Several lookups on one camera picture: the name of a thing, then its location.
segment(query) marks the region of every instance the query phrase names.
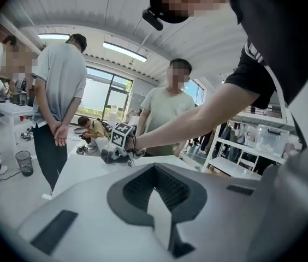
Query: fluorescent light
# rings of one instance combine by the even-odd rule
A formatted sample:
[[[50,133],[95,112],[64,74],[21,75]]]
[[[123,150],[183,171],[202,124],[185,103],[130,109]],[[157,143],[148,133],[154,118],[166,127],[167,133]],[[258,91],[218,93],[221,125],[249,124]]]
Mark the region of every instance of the fluorescent light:
[[[138,53],[133,52],[132,50],[125,49],[121,46],[117,46],[117,45],[108,43],[106,41],[103,42],[103,47],[105,47],[106,49],[115,50],[117,52],[123,53],[124,55],[131,56],[132,58],[136,58],[136,59],[138,59],[139,61],[142,61],[142,62],[146,62],[146,60],[147,60],[146,57],[139,55]]]
[[[68,40],[69,34],[39,34],[40,39]]]

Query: trash can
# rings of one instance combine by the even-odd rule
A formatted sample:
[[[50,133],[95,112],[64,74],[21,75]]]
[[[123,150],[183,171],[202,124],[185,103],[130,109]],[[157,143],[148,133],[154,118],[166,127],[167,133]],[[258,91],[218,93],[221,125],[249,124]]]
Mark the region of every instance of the trash can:
[[[29,177],[34,173],[30,152],[20,151],[16,154],[16,159],[19,165],[19,169],[21,169],[24,176]]]

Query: window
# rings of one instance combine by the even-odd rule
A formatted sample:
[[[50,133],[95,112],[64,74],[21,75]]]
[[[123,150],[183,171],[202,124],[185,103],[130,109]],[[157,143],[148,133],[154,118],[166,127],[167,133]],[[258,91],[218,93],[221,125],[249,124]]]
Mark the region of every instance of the window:
[[[108,119],[110,107],[117,105],[118,121],[122,121],[132,81],[93,68],[87,68],[87,79],[78,115]]]
[[[189,82],[186,82],[182,88],[182,91],[190,95],[196,105],[199,106],[203,103],[204,90],[195,81],[190,80]]]

